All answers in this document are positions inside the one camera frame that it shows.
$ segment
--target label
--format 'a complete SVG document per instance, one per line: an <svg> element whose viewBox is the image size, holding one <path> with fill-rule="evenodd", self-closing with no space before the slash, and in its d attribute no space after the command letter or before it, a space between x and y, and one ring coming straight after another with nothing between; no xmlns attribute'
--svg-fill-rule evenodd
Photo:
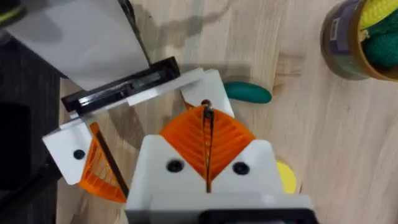
<svg viewBox="0 0 398 224"><path fill-rule="evenodd" d="M348 0L342 3L331 17L329 46L333 55L350 55L349 25L360 3L360 0Z"/></svg>

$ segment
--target wooden table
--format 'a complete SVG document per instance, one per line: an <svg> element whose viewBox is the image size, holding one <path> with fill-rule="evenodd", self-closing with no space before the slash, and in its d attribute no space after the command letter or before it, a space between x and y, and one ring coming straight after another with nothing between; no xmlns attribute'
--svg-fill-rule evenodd
<svg viewBox="0 0 398 224"><path fill-rule="evenodd" d="M267 105L231 101L236 119L292 166L322 223L396 223L398 86L348 81L329 71L320 30L339 2L133 0L151 60L174 55L182 71L215 68L223 80L272 90ZM74 89L67 82L62 87L63 94ZM143 136L183 110L173 92L97 117L127 183ZM57 223L126 222L122 205L63 180L57 215Z"/></svg>

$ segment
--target orange lattice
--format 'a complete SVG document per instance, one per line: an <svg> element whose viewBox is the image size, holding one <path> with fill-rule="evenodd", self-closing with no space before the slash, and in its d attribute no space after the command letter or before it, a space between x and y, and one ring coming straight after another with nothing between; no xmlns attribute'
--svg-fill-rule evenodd
<svg viewBox="0 0 398 224"><path fill-rule="evenodd" d="M213 124L204 112L205 106L184 112L166 125L160 135L209 184L255 137L222 111L213 110Z"/></svg>
<svg viewBox="0 0 398 224"><path fill-rule="evenodd" d="M99 197L124 203L128 188L97 123L90 125L93 139L79 186Z"/></svg>

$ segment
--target screw hole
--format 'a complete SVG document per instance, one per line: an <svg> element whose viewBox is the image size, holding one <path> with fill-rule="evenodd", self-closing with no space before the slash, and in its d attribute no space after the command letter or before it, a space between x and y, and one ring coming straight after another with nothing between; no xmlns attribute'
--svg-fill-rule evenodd
<svg viewBox="0 0 398 224"><path fill-rule="evenodd" d="M184 168L184 161L180 159L172 159L166 166L169 172L180 172Z"/></svg>
<svg viewBox="0 0 398 224"><path fill-rule="evenodd" d="M78 160L84 158L85 155L86 155L86 153L85 153L83 150L81 150L81 149L77 149L77 150L75 150L75 151L73 152L74 158L75 158L75 159L78 159Z"/></svg>
<svg viewBox="0 0 398 224"><path fill-rule="evenodd" d="M236 162L232 169L234 170L235 174L238 175L246 175L250 172L250 167L244 162Z"/></svg>

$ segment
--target yellow object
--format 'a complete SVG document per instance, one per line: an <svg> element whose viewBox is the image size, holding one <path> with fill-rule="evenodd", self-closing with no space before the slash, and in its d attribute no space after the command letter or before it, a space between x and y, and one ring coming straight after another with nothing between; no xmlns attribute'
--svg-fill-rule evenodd
<svg viewBox="0 0 398 224"><path fill-rule="evenodd" d="M24 10L24 8L22 6L18 6L15 9L11 9L10 11L0 14L0 22L4 22L7 19L10 19L13 16L18 15L18 13L20 13L22 10Z"/></svg>
<svg viewBox="0 0 398 224"><path fill-rule="evenodd" d="M278 166L280 178L282 179L285 192L287 194L294 194L296 191L297 181L292 169L280 160L277 160L276 164Z"/></svg>
<svg viewBox="0 0 398 224"><path fill-rule="evenodd" d="M359 28L361 30L377 24L398 9L398 0L368 0L365 4Z"/></svg>

